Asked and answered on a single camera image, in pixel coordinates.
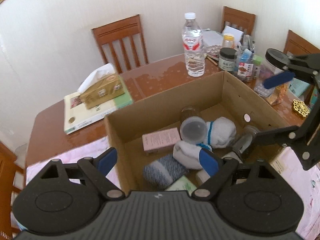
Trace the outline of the teal foil pouch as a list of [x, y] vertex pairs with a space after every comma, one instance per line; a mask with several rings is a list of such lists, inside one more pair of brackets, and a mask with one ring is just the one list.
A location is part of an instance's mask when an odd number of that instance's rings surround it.
[[309, 83], [293, 78], [289, 85], [289, 90], [296, 97], [300, 97], [309, 88], [309, 86]]

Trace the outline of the wooden chair far right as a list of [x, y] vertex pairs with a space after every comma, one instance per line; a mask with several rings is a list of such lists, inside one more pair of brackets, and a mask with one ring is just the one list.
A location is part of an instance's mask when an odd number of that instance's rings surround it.
[[292, 55], [317, 54], [319, 49], [292, 30], [289, 30], [283, 53], [291, 53]]

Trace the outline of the small clear jar dark contents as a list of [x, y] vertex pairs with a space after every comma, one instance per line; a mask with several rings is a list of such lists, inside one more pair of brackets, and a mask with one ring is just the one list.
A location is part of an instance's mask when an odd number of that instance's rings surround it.
[[201, 116], [201, 112], [192, 106], [184, 107], [180, 114], [181, 139], [190, 144], [204, 142], [207, 136], [207, 125]]

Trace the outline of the wooden chair back right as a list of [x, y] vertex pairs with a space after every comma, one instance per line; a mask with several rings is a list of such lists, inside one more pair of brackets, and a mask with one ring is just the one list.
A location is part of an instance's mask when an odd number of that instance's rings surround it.
[[239, 30], [242, 30], [247, 35], [252, 35], [253, 28], [256, 20], [255, 14], [250, 14], [241, 10], [223, 6], [221, 31], [224, 30], [226, 23], [229, 26], [235, 25]]

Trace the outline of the small jar dark lid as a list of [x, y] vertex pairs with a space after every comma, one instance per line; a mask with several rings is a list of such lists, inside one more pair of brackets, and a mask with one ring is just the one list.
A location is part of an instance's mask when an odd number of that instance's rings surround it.
[[237, 51], [233, 48], [221, 48], [218, 67], [227, 72], [233, 72], [236, 64]]

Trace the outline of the pink floral tablecloth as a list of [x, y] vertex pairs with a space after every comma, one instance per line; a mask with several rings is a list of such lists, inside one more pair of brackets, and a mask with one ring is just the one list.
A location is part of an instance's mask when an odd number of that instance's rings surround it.
[[[97, 157], [110, 147], [108, 137], [74, 148], [56, 156], [63, 163], [76, 163], [83, 157]], [[295, 157], [295, 168], [283, 177], [299, 194], [304, 203], [304, 213], [297, 233], [304, 239], [315, 239], [319, 235], [319, 168], [314, 166], [308, 171], [302, 169]]]

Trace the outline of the translucent white plastic box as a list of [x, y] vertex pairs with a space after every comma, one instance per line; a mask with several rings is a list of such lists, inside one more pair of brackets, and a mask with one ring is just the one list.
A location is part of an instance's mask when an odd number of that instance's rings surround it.
[[[233, 159], [236, 159], [240, 164], [243, 163], [242, 160], [234, 152], [229, 152], [225, 154], [223, 157], [221, 157], [221, 160], [226, 158], [233, 158]], [[222, 163], [218, 163], [216, 160], [215, 161], [208, 160], [208, 158], [206, 158], [206, 160], [204, 160], [203, 163], [208, 167], [208, 170], [210, 173], [208, 173], [207, 170], [204, 168], [204, 166], [202, 166], [203, 169], [197, 172], [196, 174], [196, 181], [199, 185], [203, 184], [211, 176], [215, 175], [219, 171], [222, 165]]]

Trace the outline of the white green book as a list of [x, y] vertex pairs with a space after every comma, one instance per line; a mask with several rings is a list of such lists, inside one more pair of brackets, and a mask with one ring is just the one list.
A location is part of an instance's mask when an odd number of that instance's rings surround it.
[[64, 132], [69, 135], [97, 121], [102, 120], [118, 109], [131, 105], [133, 99], [125, 88], [125, 93], [107, 102], [99, 104], [91, 109], [87, 109], [80, 100], [78, 92], [64, 97]]

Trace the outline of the green C&S tissue pack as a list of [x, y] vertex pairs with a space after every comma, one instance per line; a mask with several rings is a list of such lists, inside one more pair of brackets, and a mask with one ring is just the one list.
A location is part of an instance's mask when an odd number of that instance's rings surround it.
[[187, 191], [191, 196], [197, 187], [186, 177], [182, 176], [170, 185], [166, 191]]

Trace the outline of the white sock blue band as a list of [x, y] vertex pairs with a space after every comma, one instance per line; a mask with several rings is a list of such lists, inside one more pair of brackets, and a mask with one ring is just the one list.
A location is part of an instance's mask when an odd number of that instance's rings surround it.
[[220, 117], [206, 122], [207, 136], [204, 140], [211, 148], [226, 148], [236, 136], [236, 126], [231, 120]]
[[199, 155], [202, 148], [212, 150], [211, 146], [203, 143], [193, 145], [181, 140], [174, 145], [172, 156], [187, 169], [201, 170]]

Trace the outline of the small pink carton box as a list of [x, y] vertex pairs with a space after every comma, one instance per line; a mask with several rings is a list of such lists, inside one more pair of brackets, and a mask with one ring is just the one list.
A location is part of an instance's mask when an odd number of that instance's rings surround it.
[[143, 150], [146, 153], [172, 148], [179, 141], [181, 137], [176, 127], [142, 135]]

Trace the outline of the gold tissue box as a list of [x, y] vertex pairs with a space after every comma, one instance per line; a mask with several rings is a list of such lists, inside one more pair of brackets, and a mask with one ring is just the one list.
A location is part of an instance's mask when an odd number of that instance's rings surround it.
[[120, 75], [111, 63], [89, 74], [78, 88], [80, 100], [87, 109], [112, 100], [125, 93]]

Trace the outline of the wooden chair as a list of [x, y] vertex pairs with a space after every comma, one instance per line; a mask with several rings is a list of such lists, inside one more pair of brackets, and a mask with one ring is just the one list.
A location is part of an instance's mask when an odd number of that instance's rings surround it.
[[226, 23], [229, 26], [235, 25], [239, 30], [242, 30], [247, 35], [252, 35], [253, 28], [256, 20], [255, 14], [250, 14], [241, 10], [223, 6], [221, 31], [224, 30]]
[[291, 53], [292, 55], [317, 54], [319, 49], [292, 30], [289, 30], [283, 53]]
[[12, 239], [13, 233], [19, 233], [20, 229], [11, 223], [11, 197], [22, 190], [14, 185], [16, 173], [24, 176], [25, 169], [19, 167], [15, 161], [17, 156], [1, 142], [1, 239]]
[[93, 28], [91, 32], [103, 62], [114, 64], [118, 73], [149, 63], [139, 14]]

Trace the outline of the plastic water bottle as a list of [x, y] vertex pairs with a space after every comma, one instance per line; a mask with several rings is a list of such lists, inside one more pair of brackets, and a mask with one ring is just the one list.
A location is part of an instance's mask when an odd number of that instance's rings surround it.
[[191, 77], [200, 77], [205, 71], [205, 55], [202, 30], [196, 22], [196, 14], [184, 14], [185, 24], [182, 29], [185, 67]]

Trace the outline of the wooden chair back centre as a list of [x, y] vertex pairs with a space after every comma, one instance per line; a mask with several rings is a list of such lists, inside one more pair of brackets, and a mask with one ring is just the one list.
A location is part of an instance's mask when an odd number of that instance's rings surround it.
[[118, 73], [149, 63], [139, 14], [93, 28], [91, 32], [103, 62], [114, 64]]

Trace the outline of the yellow lid bottle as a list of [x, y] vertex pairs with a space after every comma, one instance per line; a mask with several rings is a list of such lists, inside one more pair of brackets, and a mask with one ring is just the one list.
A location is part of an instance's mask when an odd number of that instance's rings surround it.
[[232, 48], [234, 49], [234, 35], [225, 33], [223, 35], [222, 48]]

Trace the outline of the cardboard box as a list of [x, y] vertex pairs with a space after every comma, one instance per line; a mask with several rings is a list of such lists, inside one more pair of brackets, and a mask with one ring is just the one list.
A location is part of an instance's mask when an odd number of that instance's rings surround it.
[[170, 148], [144, 150], [144, 135], [177, 128], [182, 140], [206, 144], [209, 129], [220, 117], [235, 124], [237, 135], [246, 126], [260, 131], [288, 126], [273, 107], [228, 72], [144, 98], [105, 118], [110, 145], [118, 152], [116, 172], [121, 189], [125, 193], [153, 190], [153, 185], [143, 177], [143, 168], [172, 153]]

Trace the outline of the blue speckled knit sock roll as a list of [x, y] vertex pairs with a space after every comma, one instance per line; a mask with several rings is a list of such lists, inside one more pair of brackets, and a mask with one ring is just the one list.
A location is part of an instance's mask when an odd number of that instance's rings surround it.
[[143, 178], [157, 190], [164, 190], [189, 173], [172, 154], [161, 157], [143, 168]]

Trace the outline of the wooden chair left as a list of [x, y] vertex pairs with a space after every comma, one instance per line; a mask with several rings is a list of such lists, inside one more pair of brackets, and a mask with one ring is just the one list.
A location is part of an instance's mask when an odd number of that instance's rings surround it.
[[15, 161], [17, 156], [1, 142], [1, 239], [12, 239], [13, 233], [19, 233], [20, 229], [11, 223], [11, 197], [22, 190], [14, 185], [16, 173], [24, 176], [25, 169], [19, 167]]

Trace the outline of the gold ornament coaster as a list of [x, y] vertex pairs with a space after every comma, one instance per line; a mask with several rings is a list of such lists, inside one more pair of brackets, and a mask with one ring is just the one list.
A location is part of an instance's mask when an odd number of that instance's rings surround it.
[[308, 106], [300, 100], [293, 99], [292, 108], [294, 112], [298, 113], [304, 118], [306, 118], [310, 113], [310, 109], [308, 108]]

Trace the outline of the large jar black lid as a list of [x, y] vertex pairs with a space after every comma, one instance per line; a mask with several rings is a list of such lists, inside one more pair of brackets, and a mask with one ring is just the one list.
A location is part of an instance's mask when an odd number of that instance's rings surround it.
[[284, 74], [283, 68], [290, 63], [289, 57], [273, 48], [267, 49], [254, 91], [271, 106], [278, 105], [287, 94], [293, 74]]

